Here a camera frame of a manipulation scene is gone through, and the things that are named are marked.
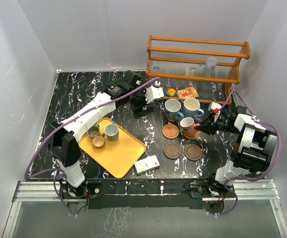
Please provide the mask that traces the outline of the light wooden coaster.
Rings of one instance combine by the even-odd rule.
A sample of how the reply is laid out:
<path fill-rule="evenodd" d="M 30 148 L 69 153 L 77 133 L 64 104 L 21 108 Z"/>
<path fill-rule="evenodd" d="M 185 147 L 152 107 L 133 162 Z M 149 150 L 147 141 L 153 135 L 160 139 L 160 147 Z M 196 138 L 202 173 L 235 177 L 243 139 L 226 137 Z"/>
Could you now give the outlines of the light wooden coaster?
<path fill-rule="evenodd" d="M 200 131 L 196 131 L 194 136 L 188 136 L 188 134 L 186 133 L 186 131 L 183 131 L 183 135 L 190 140 L 196 140 L 197 138 L 200 137 L 201 132 Z"/>
<path fill-rule="evenodd" d="M 167 139 L 175 139 L 179 136 L 179 128 L 174 124 L 167 124 L 162 128 L 162 134 Z"/>

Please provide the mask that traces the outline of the brown white cup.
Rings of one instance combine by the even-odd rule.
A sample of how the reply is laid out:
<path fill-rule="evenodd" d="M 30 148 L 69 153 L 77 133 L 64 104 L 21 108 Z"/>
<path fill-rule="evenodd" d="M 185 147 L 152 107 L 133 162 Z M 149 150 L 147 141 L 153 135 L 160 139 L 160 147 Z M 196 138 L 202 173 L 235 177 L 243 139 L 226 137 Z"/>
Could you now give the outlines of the brown white cup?
<path fill-rule="evenodd" d="M 180 127 L 183 131 L 186 131 L 188 136 L 194 136 L 196 133 L 196 123 L 192 117 L 186 117 L 181 119 Z"/>

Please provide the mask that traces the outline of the blue mug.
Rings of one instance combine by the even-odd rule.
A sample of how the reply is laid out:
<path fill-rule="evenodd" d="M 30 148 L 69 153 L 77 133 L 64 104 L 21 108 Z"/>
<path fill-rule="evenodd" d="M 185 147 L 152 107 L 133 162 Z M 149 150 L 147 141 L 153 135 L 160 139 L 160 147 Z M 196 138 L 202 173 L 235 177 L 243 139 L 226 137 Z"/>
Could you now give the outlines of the blue mug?
<path fill-rule="evenodd" d="M 193 119 L 201 118 L 205 112 L 201 109 L 200 102 L 195 98 L 187 98 L 184 100 L 182 113 L 184 117 Z"/>

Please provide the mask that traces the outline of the dark wooden coaster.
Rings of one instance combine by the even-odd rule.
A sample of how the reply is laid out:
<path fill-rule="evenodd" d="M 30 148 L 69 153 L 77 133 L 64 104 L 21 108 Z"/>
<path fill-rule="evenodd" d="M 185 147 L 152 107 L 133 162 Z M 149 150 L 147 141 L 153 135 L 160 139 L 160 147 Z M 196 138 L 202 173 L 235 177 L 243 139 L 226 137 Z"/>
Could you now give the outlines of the dark wooden coaster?
<path fill-rule="evenodd" d="M 202 149 L 196 144 L 189 144 L 185 148 L 185 156 L 188 160 L 198 161 L 203 156 Z"/>
<path fill-rule="evenodd" d="M 182 149 L 176 143 L 168 143 L 164 146 L 164 154 L 168 159 L 177 159 L 181 156 Z"/>

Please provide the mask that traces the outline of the grey cup white inside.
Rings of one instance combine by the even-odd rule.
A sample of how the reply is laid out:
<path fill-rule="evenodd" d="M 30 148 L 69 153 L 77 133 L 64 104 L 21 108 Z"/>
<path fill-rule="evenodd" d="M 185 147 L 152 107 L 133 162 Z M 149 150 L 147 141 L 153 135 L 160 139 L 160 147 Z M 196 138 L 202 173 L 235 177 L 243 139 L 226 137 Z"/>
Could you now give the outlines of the grey cup white inside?
<path fill-rule="evenodd" d="M 184 118 L 181 113 L 181 103 L 176 99 L 168 99 L 164 103 L 165 116 L 168 121 L 176 121 Z"/>

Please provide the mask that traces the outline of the yellow tray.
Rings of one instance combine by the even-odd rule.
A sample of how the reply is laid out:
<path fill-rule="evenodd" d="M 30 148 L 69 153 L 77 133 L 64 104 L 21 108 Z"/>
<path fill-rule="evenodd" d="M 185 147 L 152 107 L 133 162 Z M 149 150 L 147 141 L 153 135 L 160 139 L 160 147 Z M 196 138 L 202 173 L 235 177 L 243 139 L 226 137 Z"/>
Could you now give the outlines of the yellow tray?
<path fill-rule="evenodd" d="M 97 149 L 92 144 L 92 139 L 84 135 L 79 143 L 79 147 L 93 160 L 100 164 L 115 178 L 123 178 L 132 168 L 146 150 L 145 144 L 119 127 L 119 138 L 117 141 L 106 139 L 105 146 Z"/>

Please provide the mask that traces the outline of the white yellow box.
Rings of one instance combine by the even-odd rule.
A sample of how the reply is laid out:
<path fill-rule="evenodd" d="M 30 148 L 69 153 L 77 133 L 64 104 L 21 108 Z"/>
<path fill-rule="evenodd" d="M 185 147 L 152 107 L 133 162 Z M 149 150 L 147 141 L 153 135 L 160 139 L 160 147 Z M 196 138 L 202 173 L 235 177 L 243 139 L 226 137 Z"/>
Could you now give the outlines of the white yellow box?
<path fill-rule="evenodd" d="M 148 156 L 145 159 L 134 162 L 134 166 L 138 175 L 159 168 L 160 163 L 156 155 Z"/>

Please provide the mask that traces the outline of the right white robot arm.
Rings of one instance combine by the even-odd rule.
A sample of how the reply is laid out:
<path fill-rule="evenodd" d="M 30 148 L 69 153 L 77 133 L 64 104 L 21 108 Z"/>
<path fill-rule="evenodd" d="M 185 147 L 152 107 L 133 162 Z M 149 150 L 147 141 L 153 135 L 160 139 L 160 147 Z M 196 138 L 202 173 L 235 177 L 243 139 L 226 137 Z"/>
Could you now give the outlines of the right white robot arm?
<path fill-rule="evenodd" d="M 278 136 L 255 122 L 254 116 L 248 114 L 244 106 L 237 106 L 231 114 L 226 114 L 222 105 L 212 102 L 208 111 L 208 117 L 195 129 L 208 135 L 219 131 L 238 134 L 230 160 L 208 178 L 205 189 L 210 196 L 216 197 L 228 193 L 227 189 L 236 179 L 267 171 Z"/>

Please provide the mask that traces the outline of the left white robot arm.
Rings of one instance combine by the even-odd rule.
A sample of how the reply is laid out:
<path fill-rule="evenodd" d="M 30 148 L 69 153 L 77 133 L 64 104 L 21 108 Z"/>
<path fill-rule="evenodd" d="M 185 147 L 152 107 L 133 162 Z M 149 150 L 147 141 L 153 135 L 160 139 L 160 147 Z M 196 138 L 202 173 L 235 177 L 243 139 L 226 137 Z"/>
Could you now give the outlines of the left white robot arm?
<path fill-rule="evenodd" d="M 158 77 L 145 81 L 139 74 L 128 70 L 120 79 L 108 82 L 102 92 L 73 116 L 49 125 L 48 151 L 63 171 L 66 190 L 71 196 L 81 198 L 87 192 L 79 162 L 81 149 L 78 144 L 82 137 L 120 105 L 131 105 L 134 115 L 142 117 L 148 113 L 147 106 L 163 96 Z"/>

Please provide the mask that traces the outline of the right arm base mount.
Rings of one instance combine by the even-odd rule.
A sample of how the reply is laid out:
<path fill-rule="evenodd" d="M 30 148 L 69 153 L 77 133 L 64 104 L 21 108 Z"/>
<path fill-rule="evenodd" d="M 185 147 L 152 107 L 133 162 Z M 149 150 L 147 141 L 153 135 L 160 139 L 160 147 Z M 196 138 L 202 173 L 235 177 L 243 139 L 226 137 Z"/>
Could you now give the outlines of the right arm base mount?
<path fill-rule="evenodd" d="M 209 177 L 203 181 L 196 179 L 185 182 L 183 190 L 191 198 L 213 198 L 214 200 L 203 202 L 206 212 L 218 216 L 224 211 L 224 200 L 228 190 L 223 184 L 215 180 L 215 173 L 210 174 Z"/>

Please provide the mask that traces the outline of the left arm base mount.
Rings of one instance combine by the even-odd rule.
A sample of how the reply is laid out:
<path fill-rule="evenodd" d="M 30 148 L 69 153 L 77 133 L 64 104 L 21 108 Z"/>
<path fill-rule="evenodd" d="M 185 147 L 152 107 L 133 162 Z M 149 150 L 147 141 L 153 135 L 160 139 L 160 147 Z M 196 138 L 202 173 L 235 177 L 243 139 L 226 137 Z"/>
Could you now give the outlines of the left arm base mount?
<path fill-rule="evenodd" d="M 79 186 L 78 188 L 74 188 L 66 181 L 63 175 L 57 175 L 54 177 L 53 187 L 58 199 L 65 206 L 67 211 L 71 215 L 73 215 L 75 219 L 78 218 L 78 215 L 82 209 L 89 208 L 91 199 L 99 199 L 102 197 L 103 194 L 103 185 L 100 183 L 92 183 L 84 181 L 82 182 L 81 186 Z M 77 211 L 71 209 L 69 207 L 69 203 L 65 202 L 64 190 L 72 198 L 85 199 L 85 204 Z"/>

